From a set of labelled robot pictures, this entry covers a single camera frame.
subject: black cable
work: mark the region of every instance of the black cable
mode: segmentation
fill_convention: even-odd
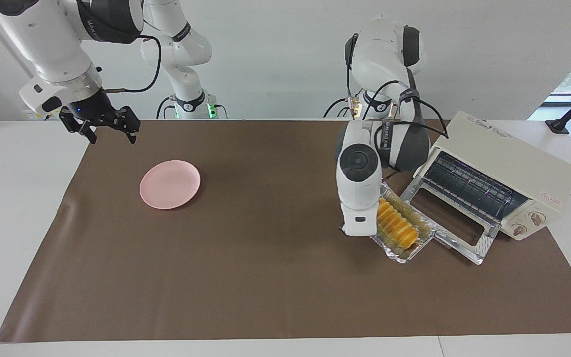
[[[446,137],[446,133],[443,133],[442,131],[439,131],[439,130],[437,130],[437,129],[431,128],[431,127],[428,126],[428,125],[421,124],[420,122],[395,121],[395,122],[393,122],[392,125],[412,125],[412,126],[419,126],[420,128],[424,128],[424,129],[430,130],[430,131],[432,131],[432,132],[434,132],[434,133],[437,133],[437,134],[440,134],[441,136]]]
[[[388,86],[389,84],[394,84],[394,83],[399,83],[399,81],[388,81],[387,83],[383,84],[382,86],[380,86],[378,88],[378,90],[376,90],[376,92],[374,93],[374,96],[371,97],[371,100],[369,101],[369,104],[367,104],[367,109],[365,109],[365,115],[362,117],[363,120],[367,119],[367,113],[369,113],[369,108],[371,108],[371,104],[374,102],[374,99],[376,99],[376,96],[378,96],[378,93],[380,93],[381,90],[383,90],[386,86]]]
[[[425,106],[430,108],[435,113],[435,115],[438,116],[438,119],[440,120],[440,124],[442,124],[442,134],[441,135],[444,136],[444,138],[449,138],[449,132],[446,130],[446,124],[444,124],[444,119],[442,119],[442,115],[440,114],[440,112],[437,109],[435,109],[435,107],[433,107],[431,104],[428,104],[427,102],[425,102],[421,98],[415,98],[415,101],[417,101],[420,104],[424,104]]]
[[[83,4],[82,0],[75,0],[75,1],[78,4],[79,10],[83,11],[87,16],[89,16],[90,18],[93,18],[95,21],[97,21],[98,23],[101,23],[105,27],[109,27],[109,29],[111,29],[111,31],[114,31],[114,32],[119,33],[119,34],[124,34],[124,35],[129,36],[129,37],[133,36],[133,34],[129,34],[127,32],[123,32],[121,30],[118,30],[118,29],[115,29],[115,28],[109,26],[107,23],[105,23],[100,18],[97,18],[96,16],[94,16],[94,14],[89,10],[89,8],[85,4]],[[149,90],[152,86],[154,86],[154,84],[156,84],[156,81],[158,79],[158,75],[160,74],[160,66],[162,64],[163,47],[160,43],[160,40],[157,39],[155,36],[140,35],[140,36],[137,36],[137,38],[152,39],[152,40],[156,41],[156,44],[158,45],[158,64],[156,66],[156,75],[154,75],[154,80],[148,86],[146,86],[145,88],[142,88],[140,90],[129,90],[126,88],[115,88],[115,89],[105,90],[105,93],[141,93],[143,91]]]
[[[329,106],[329,108],[327,108],[326,112],[323,114],[323,117],[327,117],[327,113],[329,113],[329,111],[332,110],[332,108],[336,105],[339,104],[340,102],[346,102],[345,98],[341,98],[341,99],[337,99],[334,103],[331,104],[331,106]]]
[[[226,111],[226,107],[225,107],[225,106],[223,106],[222,104],[215,104],[214,107],[215,107],[215,108],[222,107],[222,109],[224,109],[224,115],[226,116],[226,119],[228,119],[228,112]]]
[[[156,120],[160,119],[160,111],[163,110],[163,105],[166,103],[167,100],[170,100],[170,98],[165,97],[165,99],[163,99],[163,101],[160,102],[158,110],[156,111]]]
[[[165,107],[165,110],[163,110],[163,119],[164,119],[164,120],[166,120],[166,110],[167,110],[168,108],[175,108],[175,106],[166,106],[166,107]]]
[[[349,57],[347,59],[347,97],[351,98],[351,86],[349,85],[349,72],[351,71],[351,61],[354,57],[354,48],[356,47],[356,39],[358,34],[351,35],[351,45],[349,46]]]
[[[146,23],[149,27],[151,27],[154,30],[160,30],[158,29],[156,26],[153,26],[151,23],[149,23],[149,21],[145,20],[144,18],[142,19],[142,22]]]
[[[130,89],[126,89],[126,88],[114,88],[114,89],[105,90],[105,93],[142,93],[143,91],[150,90],[151,87],[154,86],[154,84],[156,84],[156,81],[158,80],[158,75],[160,74],[160,66],[162,64],[162,59],[163,59],[163,46],[160,44],[160,40],[158,38],[156,38],[156,36],[140,35],[140,36],[138,36],[138,38],[152,39],[152,40],[156,41],[156,45],[158,45],[158,63],[156,65],[156,74],[154,75],[154,79],[151,81],[151,83],[149,83],[148,86],[146,86],[145,88],[141,88],[139,90],[130,90]]]
[[[340,111],[338,111],[338,114],[336,116],[340,116],[341,118],[347,115],[347,111],[349,111],[349,107],[345,107],[345,108],[341,108]]]
[[[378,146],[378,133],[383,129],[383,126],[379,126],[378,129],[376,129],[376,131],[374,131],[374,147],[376,147],[376,152],[380,151],[380,148]]]
[[[398,172],[400,172],[399,170],[396,170],[395,168],[392,167],[392,170],[394,170],[394,172],[390,173],[389,175],[385,176],[385,181],[387,181],[391,176],[394,176],[395,174],[398,174]]]

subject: pink plate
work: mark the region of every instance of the pink plate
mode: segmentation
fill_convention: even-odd
[[[140,197],[147,205],[170,210],[190,201],[200,187],[200,173],[191,163],[170,160],[149,170],[140,182]]]

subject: green led light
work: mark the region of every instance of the green led light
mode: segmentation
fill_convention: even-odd
[[[215,118],[217,116],[217,111],[213,104],[208,104],[208,114],[211,118]]]

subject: orange food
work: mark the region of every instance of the orange food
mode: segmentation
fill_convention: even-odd
[[[392,239],[399,247],[411,247],[418,237],[417,230],[398,212],[390,203],[380,199],[378,204],[378,227]]]

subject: brown table mat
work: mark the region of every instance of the brown table mat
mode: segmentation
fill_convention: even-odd
[[[343,124],[144,122],[136,145],[99,129],[0,342],[571,332],[571,268],[547,229],[499,237],[482,266],[437,242],[399,265],[345,237]],[[165,160],[202,175],[177,210],[138,193]]]

